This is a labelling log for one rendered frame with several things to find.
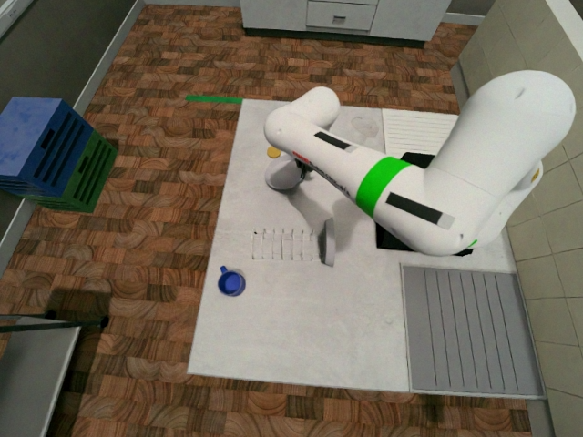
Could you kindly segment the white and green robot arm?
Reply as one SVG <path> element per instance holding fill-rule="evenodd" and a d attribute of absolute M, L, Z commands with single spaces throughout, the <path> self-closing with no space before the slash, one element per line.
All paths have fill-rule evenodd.
<path fill-rule="evenodd" d="M 565 136 L 574 109 L 555 76 L 499 76 L 467 99 L 426 169 L 329 133 L 339 101 L 324 86 L 271 111 L 263 134 L 408 247 L 439 257 L 499 235 L 541 179 L 540 159 Z"/>

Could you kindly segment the white ribbed draining mat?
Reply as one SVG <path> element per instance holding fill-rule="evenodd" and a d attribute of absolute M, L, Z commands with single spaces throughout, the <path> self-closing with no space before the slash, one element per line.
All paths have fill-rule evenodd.
<path fill-rule="evenodd" d="M 435 155 L 457 115 L 382 108 L 385 155 L 400 159 L 404 152 Z"/>

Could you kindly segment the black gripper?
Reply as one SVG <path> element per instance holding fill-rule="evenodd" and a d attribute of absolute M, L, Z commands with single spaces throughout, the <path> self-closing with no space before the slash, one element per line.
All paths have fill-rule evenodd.
<path fill-rule="evenodd" d="M 307 165 L 305 166 L 305 164 L 304 164 L 304 163 L 302 163 L 302 162 L 301 162 L 300 160 L 298 160 L 297 158 L 295 158 L 295 161 L 296 161 L 296 165 L 297 165 L 297 167 L 298 167 L 298 168 L 300 168 L 300 170 L 302 171 L 300 178 L 302 177 L 302 179 L 304 179 L 304 178 L 305 178 L 305 176 L 306 176 L 306 173 L 309 173 L 309 171 L 310 171 L 310 172 L 312 172 L 312 171 L 313 171 L 313 169 L 312 169 L 312 168 L 308 167 Z"/>

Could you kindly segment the blue mug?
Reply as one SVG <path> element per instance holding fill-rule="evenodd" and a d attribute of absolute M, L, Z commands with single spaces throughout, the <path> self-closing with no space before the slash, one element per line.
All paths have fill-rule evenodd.
<path fill-rule="evenodd" d="M 240 296 L 245 291 L 247 285 L 244 277 L 234 270 L 227 270 L 224 265 L 220 267 L 220 271 L 222 273 L 218 279 L 218 289 L 220 293 L 230 297 Z M 239 276 L 234 274 L 234 272 Z M 223 289 L 224 293 L 221 289 Z"/>

